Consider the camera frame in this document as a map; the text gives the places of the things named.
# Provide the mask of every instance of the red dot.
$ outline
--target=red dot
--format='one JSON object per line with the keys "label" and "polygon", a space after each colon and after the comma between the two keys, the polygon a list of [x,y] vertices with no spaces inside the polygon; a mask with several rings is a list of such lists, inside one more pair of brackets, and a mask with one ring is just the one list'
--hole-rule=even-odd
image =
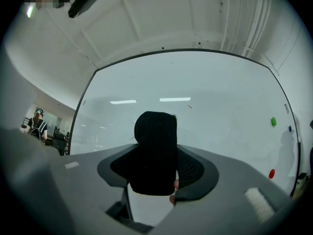
{"label": "red dot", "polygon": [[269,178],[273,178],[274,177],[274,175],[275,175],[275,170],[274,169],[272,169],[270,172],[269,172]]}

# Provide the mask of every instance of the fluorescent light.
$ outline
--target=fluorescent light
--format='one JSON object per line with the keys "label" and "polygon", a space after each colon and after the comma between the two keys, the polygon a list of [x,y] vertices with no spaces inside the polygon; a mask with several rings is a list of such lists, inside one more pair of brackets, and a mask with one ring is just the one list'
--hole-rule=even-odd
{"label": "fluorescent light", "polygon": [[189,101],[190,99],[190,97],[160,98],[160,102]]}
{"label": "fluorescent light", "polygon": [[137,103],[136,100],[126,100],[126,101],[112,101],[111,104],[133,104]]}
{"label": "fluorescent light", "polygon": [[28,10],[27,10],[27,16],[30,18],[31,16],[31,13],[33,12],[33,9],[34,9],[34,5],[31,4],[29,7],[28,7]]}

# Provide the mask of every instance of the ceiling light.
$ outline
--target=ceiling light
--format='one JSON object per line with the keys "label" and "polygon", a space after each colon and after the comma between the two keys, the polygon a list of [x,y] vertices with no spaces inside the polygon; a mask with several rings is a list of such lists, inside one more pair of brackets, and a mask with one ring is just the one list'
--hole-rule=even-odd
{"label": "ceiling light", "polygon": [[189,101],[190,97],[160,98],[160,102]]}
{"label": "ceiling light", "polygon": [[30,18],[31,16],[31,13],[33,12],[33,9],[34,9],[34,5],[31,4],[29,7],[28,7],[28,10],[27,10],[27,16]]}
{"label": "ceiling light", "polygon": [[112,101],[111,104],[133,104],[137,103],[136,100],[126,100],[126,101]]}

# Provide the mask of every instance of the hand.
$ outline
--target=hand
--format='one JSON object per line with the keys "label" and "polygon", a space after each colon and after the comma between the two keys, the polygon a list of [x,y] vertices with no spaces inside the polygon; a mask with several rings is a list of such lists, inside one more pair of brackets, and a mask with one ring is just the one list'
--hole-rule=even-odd
{"label": "hand", "polygon": [[[179,188],[179,179],[176,179],[176,180],[174,181],[174,187],[175,187],[176,190],[178,190],[178,188]],[[175,204],[175,195],[171,195],[171,196],[170,196],[170,202],[171,202],[173,205]]]}

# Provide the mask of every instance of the white ceiling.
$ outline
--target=white ceiling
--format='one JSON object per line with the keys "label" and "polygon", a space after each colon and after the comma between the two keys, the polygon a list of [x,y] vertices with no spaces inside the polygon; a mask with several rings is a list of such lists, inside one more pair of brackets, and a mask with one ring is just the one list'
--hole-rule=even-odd
{"label": "white ceiling", "polygon": [[163,48],[228,51],[275,71],[275,62],[284,58],[283,50],[288,54],[286,46],[294,43],[293,39],[284,43],[289,39],[286,34],[274,34],[278,39],[271,48],[276,52],[268,51],[276,19],[288,18],[288,34],[297,31],[294,13],[282,9],[289,5],[275,2],[273,6],[273,0],[98,0],[75,19],[67,15],[69,4],[36,10],[31,18],[26,16],[27,7],[22,7],[5,44],[27,80],[76,109],[96,70],[92,62],[100,68]]}

